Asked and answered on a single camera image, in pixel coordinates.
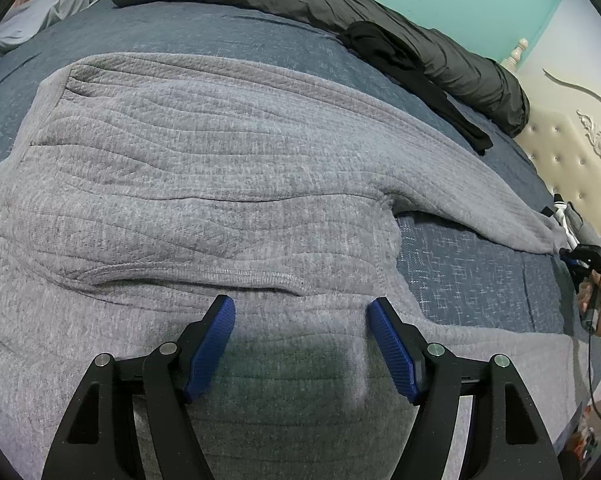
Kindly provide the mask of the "grey quilted sweatshirt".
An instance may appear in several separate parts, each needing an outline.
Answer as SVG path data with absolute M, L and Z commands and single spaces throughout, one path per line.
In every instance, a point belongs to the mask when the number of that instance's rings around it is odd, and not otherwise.
M 39 478 L 90 361 L 153 350 L 220 294 L 235 329 L 190 412 L 220 479 L 389 478 L 415 410 L 369 333 L 378 297 L 458 356 L 509 356 L 558 437 L 585 344 L 429 321 L 397 269 L 408 210 L 526 255 L 565 243 L 475 155 L 341 84 L 201 55 L 58 70 L 0 162 L 2 452 Z

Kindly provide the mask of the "stack of folded clothes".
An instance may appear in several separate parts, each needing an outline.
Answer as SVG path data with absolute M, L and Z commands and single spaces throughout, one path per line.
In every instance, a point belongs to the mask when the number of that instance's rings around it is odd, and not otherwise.
M 601 248 L 601 236 L 593 226 L 560 194 L 553 196 L 553 204 L 544 206 L 541 213 L 548 217 L 561 231 L 555 232 L 552 252 L 558 255 L 561 249 L 573 250 L 578 245 Z

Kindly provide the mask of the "cream tufted headboard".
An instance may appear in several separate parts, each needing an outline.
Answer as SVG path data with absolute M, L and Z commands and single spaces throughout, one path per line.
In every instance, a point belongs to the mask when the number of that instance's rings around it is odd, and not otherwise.
M 525 73 L 525 38 L 501 61 L 529 97 L 529 122 L 515 138 L 548 191 L 572 203 L 601 233 L 601 94 L 557 70 Z

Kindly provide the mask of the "black garment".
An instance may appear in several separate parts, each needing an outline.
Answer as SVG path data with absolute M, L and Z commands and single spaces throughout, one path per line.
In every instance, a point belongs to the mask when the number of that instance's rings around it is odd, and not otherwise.
M 432 112 L 452 125 L 476 154 L 483 156 L 493 147 L 488 134 L 469 122 L 448 100 L 445 91 L 427 78 L 419 56 L 393 32 L 372 22 L 359 21 L 349 25 L 337 38 L 361 61 L 417 96 Z

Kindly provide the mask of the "dark grey rolled duvet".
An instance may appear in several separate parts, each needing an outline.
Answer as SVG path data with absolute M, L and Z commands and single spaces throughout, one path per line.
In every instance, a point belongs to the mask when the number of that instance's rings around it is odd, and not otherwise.
M 465 49 L 439 30 L 415 24 L 375 0 L 113 0 L 121 8 L 153 1 L 237 6 L 328 32 L 343 32 L 359 21 L 372 22 L 415 51 L 424 64 L 424 74 L 434 84 L 482 113 L 504 133 L 517 136 L 529 122 L 529 99 L 513 73 L 496 61 Z

